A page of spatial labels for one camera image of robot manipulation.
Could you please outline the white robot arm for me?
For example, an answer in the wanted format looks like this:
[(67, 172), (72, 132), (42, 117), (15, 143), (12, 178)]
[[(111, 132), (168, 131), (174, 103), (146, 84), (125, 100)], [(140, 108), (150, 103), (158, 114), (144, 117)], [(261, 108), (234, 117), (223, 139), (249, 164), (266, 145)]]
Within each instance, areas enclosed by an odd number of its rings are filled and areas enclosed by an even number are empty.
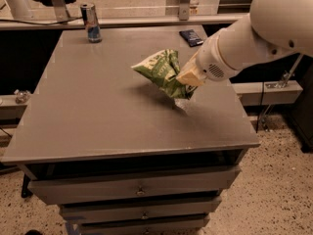
[(252, 0), (247, 15), (204, 41), (177, 80), (198, 87), (294, 53), (313, 56), (313, 0)]

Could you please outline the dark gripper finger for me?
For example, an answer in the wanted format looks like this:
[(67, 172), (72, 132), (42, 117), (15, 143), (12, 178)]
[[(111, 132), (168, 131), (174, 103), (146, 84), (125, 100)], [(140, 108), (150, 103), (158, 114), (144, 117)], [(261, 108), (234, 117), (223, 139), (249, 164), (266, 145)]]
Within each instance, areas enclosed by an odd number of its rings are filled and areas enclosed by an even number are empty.
[(188, 85), (186, 87), (186, 97), (188, 99), (191, 99), (196, 90), (197, 90), (197, 86)]

